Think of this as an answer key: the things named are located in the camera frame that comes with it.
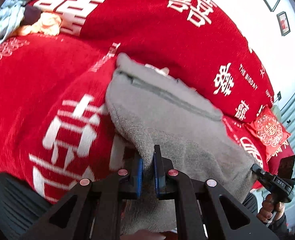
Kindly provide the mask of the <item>person's right hand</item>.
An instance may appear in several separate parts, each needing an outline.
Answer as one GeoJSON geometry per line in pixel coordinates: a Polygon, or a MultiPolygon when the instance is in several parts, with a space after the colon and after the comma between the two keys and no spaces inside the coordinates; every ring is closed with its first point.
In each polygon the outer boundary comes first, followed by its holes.
{"type": "Polygon", "coordinates": [[[262,208],[257,214],[257,218],[267,223],[267,221],[277,221],[283,215],[285,211],[285,204],[283,202],[277,202],[275,194],[268,194],[265,200],[262,202],[262,208]]]}

